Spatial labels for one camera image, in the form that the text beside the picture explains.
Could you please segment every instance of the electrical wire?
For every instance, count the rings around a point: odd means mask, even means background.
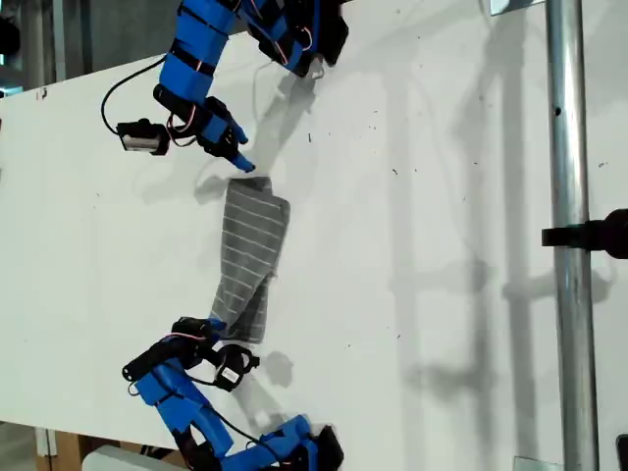
[[[193,383],[198,383],[199,385],[203,385],[203,386],[216,386],[214,383],[210,383],[209,381],[203,381],[203,380],[199,380],[198,378],[194,378],[193,376],[190,376],[186,372],[186,370],[184,370],[182,368],[177,368],[175,365],[171,365],[168,362],[164,363],[164,365],[166,365],[171,370],[175,370],[177,373],[180,373],[182,375],[186,375],[189,378],[189,380],[192,381]]]
[[[229,420],[227,420],[225,418],[225,416],[223,414],[221,414],[220,412],[218,412],[216,409],[214,409],[212,406],[209,405],[205,405],[204,407],[208,408],[209,410],[211,410],[214,414],[216,414],[216,416],[222,420],[225,425],[227,425],[230,429],[232,429],[234,432],[236,432],[237,434],[242,435],[243,437],[245,437],[246,439],[249,440],[250,443],[254,443],[258,446],[262,446],[263,448],[266,448],[268,450],[269,453],[271,453],[273,455],[273,458],[275,458],[275,461],[277,461],[279,463],[279,467],[280,468],[284,468],[285,466],[289,465],[289,462],[283,461],[279,455],[277,454],[276,451],[274,451],[271,447],[269,447],[268,445],[266,445],[264,442],[261,442],[253,437],[251,437],[250,435],[248,435],[246,432],[244,432],[243,430],[239,429],[238,427],[236,427],[234,424],[232,424]]]
[[[207,381],[203,381],[203,380],[199,380],[198,378],[194,378],[193,376],[189,376],[188,373],[186,372],[186,370],[183,370],[181,368],[178,368],[176,366],[171,365],[170,363],[166,362],[164,363],[164,365],[166,365],[168,368],[177,371],[178,373],[181,374],[185,374],[193,383],[198,383],[199,385],[204,385],[204,386],[215,386],[212,383],[209,383]],[[153,375],[155,377],[155,379],[157,380],[157,382],[159,383],[159,385],[166,391],[166,393],[171,394],[175,397],[182,397],[181,394],[173,391],[170,387],[168,387],[162,380],[161,378],[159,378],[157,375]],[[270,446],[268,446],[267,444],[265,444],[264,442],[261,442],[258,439],[255,439],[254,437],[251,437],[250,435],[248,435],[246,432],[244,432],[244,430],[236,427],[234,424],[232,424],[229,420],[227,420],[225,418],[225,416],[223,414],[221,414],[220,412],[218,412],[216,409],[214,409],[214,407],[212,407],[210,404],[203,404],[202,405],[203,408],[208,409],[209,411],[211,411],[213,414],[215,414],[220,420],[222,420],[225,425],[227,425],[230,429],[232,429],[234,432],[236,432],[237,434],[242,435],[243,437],[245,437],[247,440],[249,440],[250,443],[254,443],[258,446],[262,446],[263,448],[266,448],[268,450],[269,453],[271,453],[273,455],[273,458],[275,458],[275,461],[277,461],[280,466],[279,468],[283,468],[285,467],[285,465],[287,465],[288,463],[284,460],[282,460],[279,455],[277,454],[276,451],[274,451]]]
[[[167,339],[168,337],[183,337],[185,339],[192,339],[192,340],[198,340],[198,341],[207,340],[205,337],[191,336],[190,334],[182,334],[181,332],[172,332],[171,334],[167,334],[164,337],[164,340]]]
[[[130,383],[129,387],[127,388],[127,392],[129,393],[129,395],[131,397],[138,397],[139,396],[139,391],[137,390],[137,388],[135,388],[135,392],[131,392],[131,388],[133,386],[135,386],[135,383],[137,383],[137,381],[133,381],[132,383]]]
[[[301,31],[305,31],[307,33],[307,36],[310,38],[310,45],[303,48],[303,51],[309,51],[310,47],[312,47],[312,42],[313,42],[313,40],[312,40],[312,32],[309,30],[309,28],[307,28],[305,26],[301,28]]]
[[[179,144],[177,140],[175,139],[175,137],[173,136],[173,134],[171,133],[171,131],[176,131],[176,129],[173,127],[173,115],[170,115],[170,118],[168,119],[168,122],[166,123],[166,132],[168,133],[168,137],[175,144],[175,146],[176,147],[188,147],[189,145],[192,145],[194,142],[196,142],[196,137],[193,137],[185,144]]]
[[[148,67],[143,68],[140,71],[134,72],[132,73],[130,76],[123,78],[122,80],[120,80],[119,82],[117,82],[116,84],[114,84],[111,88],[109,88],[109,91],[105,94],[105,97],[102,99],[102,103],[100,105],[100,116],[102,117],[102,122],[105,124],[105,126],[107,127],[107,129],[115,134],[118,135],[118,132],[115,131],[110,125],[109,122],[107,121],[107,117],[105,116],[105,105],[107,104],[107,100],[109,99],[109,97],[111,96],[111,94],[116,91],[116,89],[118,89],[118,87],[120,87],[121,85],[124,85],[125,83],[127,83],[130,80],[135,79],[137,76],[141,76],[142,74],[150,71],[151,69],[154,69],[155,67],[159,66],[160,64],[163,64],[166,61],[166,56],[164,55],[164,57],[162,57],[159,61],[155,62],[154,64],[151,64]]]
[[[257,5],[255,4],[255,0],[251,0],[251,5],[253,5],[253,8],[255,9],[255,13],[259,17],[259,19],[263,20],[262,19],[262,14],[259,13],[259,9],[257,8]],[[286,57],[286,53],[284,52],[284,49],[282,49],[282,46],[280,46],[279,42],[277,42],[277,41],[275,41],[275,46],[277,47],[277,50],[279,51],[280,55],[282,56],[282,65],[286,66],[288,64],[288,58]]]
[[[199,60],[198,64],[196,64],[196,71],[200,71],[200,66],[203,65],[203,61]],[[189,118],[187,120],[187,124],[182,128],[182,129],[175,129],[176,132],[185,132],[187,131],[187,129],[189,128],[189,126],[192,124],[192,121],[194,120],[194,115],[196,114],[196,104],[194,104],[192,106],[192,112],[189,114]]]

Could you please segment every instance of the floor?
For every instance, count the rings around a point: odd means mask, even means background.
[[[0,469],[35,470],[35,435],[32,427],[0,423]]]

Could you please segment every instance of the cloth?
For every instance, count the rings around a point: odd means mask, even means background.
[[[226,339],[264,338],[268,285],[286,236],[289,203],[273,195],[267,178],[231,180],[227,188],[221,281],[211,317],[227,324]]]

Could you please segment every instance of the white stripe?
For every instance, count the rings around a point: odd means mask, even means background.
[[[266,245],[264,245],[263,243],[256,242],[255,240],[250,240],[250,239],[248,239],[248,238],[246,238],[246,237],[242,237],[241,235],[237,235],[237,234],[234,234],[234,233],[230,233],[229,231],[225,231],[225,230],[223,230],[223,233],[224,233],[224,234],[229,234],[230,236],[234,236],[234,237],[237,237],[237,238],[241,238],[242,240],[246,240],[246,241],[247,241],[247,242],[249,242],[249,243],[252,243],[252,244],[254,244],[254,245],[258,245],[258,246],[260,246],[260,247],[262,247],[262,248],[265,248],[266,250],[270,250],[270,251],[271,251],[271,252],[273,252],[273,253],[277,253],[277,250],[273,250],[271,247],[267,247],[267,246],[266,246]]]
[[[227,307],[227,303],[226,303],[224,300],[222,300],[220,297],[216,297],[216,299],[218,299],[220,302],[222,302],[222,303],[225,305],[225,308],[226,308],[229,312],[232,312],[232,313],[234,313],[234,314],[237,314],[237,311],[234,311],[233,309],[230,309],[229,307]]]
[[[254,230],[254,231],[257,231],[257,232],[259,232],[259,233],[262,233],[262,234],[267,234],[268,236],[270,236],[270,237],[274,237],[274,238],[276,238],[277,240],[281,240],[281,239],[282,239],[282,238],[281,238],[281,237],[279,237],[278,235],[274,235],[273,233],[269,233],[268,231],[264,231],[263,229],[256,228],[255,226],[251,226],[250,224],[243,223],[242,221],[239,221],[238,219],[228,218],[227,216],[225,216],[225,219],[226,219],[227,221],[233,221],[234,223],[241,224],[241,225],[245,226],[246,228],[250,228],[250,229],[252,229],[252,230]]]
[[[260,275],[259,273],[254,272],[253,270],[249,270],[248,268],[243,267],[243,266],[241,266],[241,265],[237,265],[237,263],[230,262],[229,260],[225,260],[225,259],[223,259],[223,262],[224,262],[224,263],[226,263],[226,264],[228,264],[228,265],[231,265],[232,267],[240,268],[240,269],[244,270],[245,272],[250,273],[251,275],[255,275],[256,277],[261,277],[261,276],[262,276],[262,275]]]
[[[227,291],[225,288],[223,288],[223,291],[225,292],[225,294],[228,294],[231,297],[234,297],[236,299],[239,299],[240,301],[244,301],[244,298],[242,296],[238,296],[237,294],[235,294],[234,292],[231,291]]]
[[[277,204],[268,203],[266,201],[262,201],[261,199],[253,198],[252,196],[249,196],[249,195],[244,194],[244,193],[240,193],[239,191],[235,191],[234,189],[232,189],[232,192],[235,193],[235,194],[239,194],[240,196],[244,196],[245,198],[252,199],[253,201],[257,201],[260,204],[265,204],[266,206],[272,206],[274,208],[282,209],[282,207],[278,206]]]
[[[258,218],[265,219],[265,220],[267,220],[267,221],[271,221],[272,223],[275,223],[275,224],[277,224],[277,225],[278,225],[278,226],[280,226],[280,227],[283,227],[283,226],[284,226],[284,223],[282,223],[281,221],[278,221],[278,220],[273,219],[273,218],[269,218],[268,216],[262,216],[262,215],[261,215],[261,214],[259,214],[259,213],[254,213],[253,211],[249,211],[248,209],[244,209],[244,208],[242,208],[241,206],[238,206],[238,205],[236,205],[236,204],[233,204],[233,203],[227,203],[227,206],[233,206],[235,209],[239,209],[240,211],[243,211],[244,213],[248,213],[248,214],[250,214],[251,216],[255,216],[255,217],[258,217]]]
[[[262,260],[261,258],[257,258],[255,255],[251,255],[251,254],[250,254],[250,253],[248,253],[248,252],[242,252],[242,251],[240,251],[240,250],[237,250],[236,248],[229,247],[229,246],[228,246],[228,245],[226,245],[226,244],[225,244],[225,248],[226,248],[227,250],[231,250],[231,251],[233,251],[233,252],[235,252],[235,253],[239,253],[240,255],[246,255],[246,256],[249,256],[249,257],[251,257],[253,260],[257,260],[259,263],[263,263],[264,265],[268,265],[269,267],[272,267],[272,266],[273,266],[273,265],[271,265],[270,263],[268,263],[266,260]]]
[[[253,289],[253,287],[252,287],[252,286],[247,285],[245,282],[241,282],[240,280],[237,280],[237,279],[235,279],[235,278],[232,278],[232,277],[230,277],[229,275],[225,275],[225,274],[223,274],[223,277],[225,277],[227,280],[231,280],[232,282],[240,283],[241,285],[243,285],[243,286],[245,286],[245,287],[247,287],[247,288],[249,288],[249,289]]]

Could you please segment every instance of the black cable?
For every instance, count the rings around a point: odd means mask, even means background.
[[[246,432],[244,432],[243,430],[239,429],[238,427],[236,427],[234,424],[232,424],[229,420],[227,420],[225,418],[225,416],[223,414],[221,414],[220,412],[218,412],[215,408],[209,406],[209,405],[204,405],[203,407],[208,408],[209,410],[211,410],[214,414],[216,414],[216,416],[222,420],[223,422],[225,422],[225,425],[227,425],[230,429],[232,429],[234,432],[242,435],[243,437],[245,437],[246,439],[249,440],[249,442],[253,442],[254,444],[258,445],[258,446],[262,446],[266,449],[268,449],[268,451],[273,455],[273,458],[275,458],[275,461],[277,461],[280,464],[280,467],[284,466],[285,463],[284,461],[279,458],[279,455],[272,449],[270,448],[268,445],[266,445],[264,442],[261,442],[253,437],[251,437],[250,435],[248,435]]]
[[[109,99],[109,97],[111,96],[111,94],[116,91],[116,89],[121,86],[124,85],[125,83],[127,83],[129,80],[133,80],[134,78],[136,78],[137,76],[141,76],[142,74],[144,74],[145,72],[150,71],[151,69],[154,69],[155,67],[159,66],[160,64],[163,64],[166,61],[166,56],[164,55],[164,57],[162,57],[159,61],[155,62],[154,64],[151,64],[148,67],[143,68],[141,71],[137,71],[134,72],[133,74],[131,74],[130,76],[123,78],[122,80],[120,80],[118,83],[114,84],[114,86],[112,86],[111,88],[109,88],[109,91],[105,94],[105,97],[102,99],[102,104],[100,105],[100,116],[102,117],[102,122],[105,124],[105,126],[107,127],[107,129],[115,134],[118,135],[118,132],[115,131],[110,125],[109,122],[107,121],[107,117],[105,116],[105,104],[107,103],[107,100]]]
[[[135,386],[135,382],[129,384],[129,387],[127,388],[127,392],[129,393],[129,395],[131,397],[138,397],[139,396],[139,391],[137,390],[137,388],[135,388],[135,393],[131,392],[131,388],[133,386]]]
[[[178,368],[174,365],[171,365],[168,362],[165,362],[164,365],[168,366],[170,369],[177,371],[178,373],[181,374],[185,374],[186,376],[189,377],[189,379],[193,382],[193,383],[198,383],[199,385],[204,385],[204,386],[216,386],[213,383],[209,383],[207,381],[202,381],[199,380],[197,378],[194,378],[192,376],[189,376],[188,373],[186,372],[186,370],[183,370],[181,368]],[[161,386],[166,393],[177,396],[177,397],[183,397],[181,394],[174,392],[171,388],[169,388],[168,386],[166,386],[166,384],[161,380],[161,378],[158,378],[157,375],[153,375],[155,377],[155,379],[157,380],[157,382],[159,383],[159,386]],[[253,442],[256,445],[262,446],[264,448],[266,448],[268,450],[269,453],[271,453],[273,455],[273,458],[275,458],[275,461],[277,461],[280,464],[280,468],[284,467],[285,463],[284,461],[279,457],[279,455],[268,445],[266,445],[264,442],[261,442],[253,437],[251,437],[250,435],[248,435],[246,432],[244,432],[242,429],[239,429],[238,427],[236,427],[234,424],[232,424],[229,420],[227,420],[225,418],[225,416],[223,414],[221,414],[220,412],[218,412],[214,407],[212,407],[209,404],[203,404],[202,406],[203,408],[209,409],[211,412],[213,412],[214,414],[216,414],[216,416],[222,420],[225,425],[227,425],[230,429],[232,429],[234,432],[236,432],[237,434],[242,435],[243,437],[245,437],[246,439],[248,439],[250,442]]]
[[[189,145],[192,145],[194,142],[196,142],[196,137],[193,137],[192,139],[190,139],[188,142],[186,142],[185,144],[179,144],[177,142],[177,139],[181,139],[181,137],[174,137],[171,134],[171,131],[175,131],[175,132],[179,132],[177,130],[177,128],[175,128],[174,126],[172,126],[172,119],[173,119],[174,113],[171,113],[170,118],[168,119],[168,121],[166,122],[166,131],[168,132],[168,136],[170,138],[170,140],[175,144],[176,147],[188,147]]]
[[[189,376],[189,374],[186,372],[186,370],[184,370],[182,368],[177,368],[175,365],[171,365],[168,362],[164,363],[164,365],[166,365],[171,370],[175,370],[177,373],[181,373],[182,375],[186,375],[188,378],[190,378],[190,380],[193,383],[198,383],[199,385],[203,385],[203,386],[216,386],[214,383],[210,383],[208,381],[199,380],[198,378],[194,378],[193,376]]]

